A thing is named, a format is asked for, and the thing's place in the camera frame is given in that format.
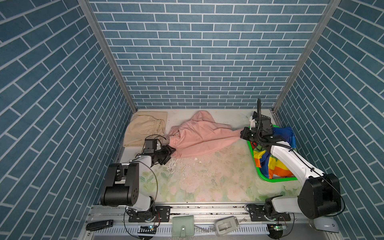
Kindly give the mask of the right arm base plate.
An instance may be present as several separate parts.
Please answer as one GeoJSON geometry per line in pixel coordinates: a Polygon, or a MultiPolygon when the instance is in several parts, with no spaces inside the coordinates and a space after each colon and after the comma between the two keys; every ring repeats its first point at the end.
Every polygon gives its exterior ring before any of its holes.
{"type": "Polygon", "coordinates": [[[288,213],[277,213],[267,217],[264,213],[264,206],[255,205],[255,204],[247,204],[245,210],[249,213],[252,222],[289,222],[291,221],[291,217],[288,213]]]}

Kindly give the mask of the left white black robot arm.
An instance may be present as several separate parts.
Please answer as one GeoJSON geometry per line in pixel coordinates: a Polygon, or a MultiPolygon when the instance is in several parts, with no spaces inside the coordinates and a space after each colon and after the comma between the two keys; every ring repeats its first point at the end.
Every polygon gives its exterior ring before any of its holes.
{"type": "Polygon", "coordinates": [[[125,206],[130,223],[168,222],[170,207],[156,207],[155,198],[140,191],[140,176],[154,164],[165,164],[176,149],[166,145],[160,150],[145,149],[127,163],[110,164],[107,169],[100,203],[125,206]]]}

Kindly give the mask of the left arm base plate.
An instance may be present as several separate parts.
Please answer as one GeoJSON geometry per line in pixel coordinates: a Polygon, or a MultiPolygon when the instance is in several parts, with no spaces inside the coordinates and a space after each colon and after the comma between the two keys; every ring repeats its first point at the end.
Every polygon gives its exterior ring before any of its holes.
{"type": "Polygon", "coordinates": [[[127,208],[127,215],[130,223],[152,223],[152,222],[169,222],[170,206],[153,205],[147,211],[134,211],[127,208]]]}

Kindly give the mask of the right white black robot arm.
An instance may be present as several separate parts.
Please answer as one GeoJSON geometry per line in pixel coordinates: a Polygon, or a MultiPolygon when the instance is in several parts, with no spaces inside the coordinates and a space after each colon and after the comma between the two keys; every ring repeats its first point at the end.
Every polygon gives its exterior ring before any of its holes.
{"type": "Polygon", "coordinates": [[[305,160],[279,135],[263,136],[262,131],[245,127],[240,138],[254,142],[278,158],[302,185],[298,196],[268,198],[264,214],[273,218],[279,213],[303,214],[308,219],[334,217],[342,213],[346,204],[340,193],[340,181],[334,174],[326,174],[305,160]]]}

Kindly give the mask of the pink shorts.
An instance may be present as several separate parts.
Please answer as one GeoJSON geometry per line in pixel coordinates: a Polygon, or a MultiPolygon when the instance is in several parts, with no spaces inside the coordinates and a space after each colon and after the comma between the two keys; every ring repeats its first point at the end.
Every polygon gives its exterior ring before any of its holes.
{"type": "Polygon", "coordinates": [[[194,158],[224,149],[240,140],[241,129],[215,122],[207,111],[199,111],[179,126],[171,127],[169,146],[176,159],[194,158]]]}

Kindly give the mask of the beige drawstring shorts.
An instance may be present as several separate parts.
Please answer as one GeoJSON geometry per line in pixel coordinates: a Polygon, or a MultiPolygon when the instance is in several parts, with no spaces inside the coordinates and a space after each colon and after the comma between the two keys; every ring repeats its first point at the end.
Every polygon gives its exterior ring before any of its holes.
{"type": "Polygon", "coordinates": [[[136,112],[128,124],[123,147],[139,147],[150,135],[163,136],[166,131],[167,112],[136,112]]]}

